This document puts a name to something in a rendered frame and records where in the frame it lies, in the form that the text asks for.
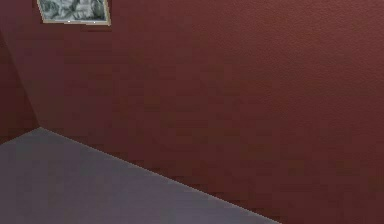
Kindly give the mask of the grey framed wall picture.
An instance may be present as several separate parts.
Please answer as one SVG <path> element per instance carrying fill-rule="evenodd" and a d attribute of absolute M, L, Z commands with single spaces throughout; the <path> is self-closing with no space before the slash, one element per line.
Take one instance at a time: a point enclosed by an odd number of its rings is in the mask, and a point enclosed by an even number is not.
<path fill-rule="evenodd" d="M 110 26 L 107 0 L 36 0 L 43 23 Z"/>

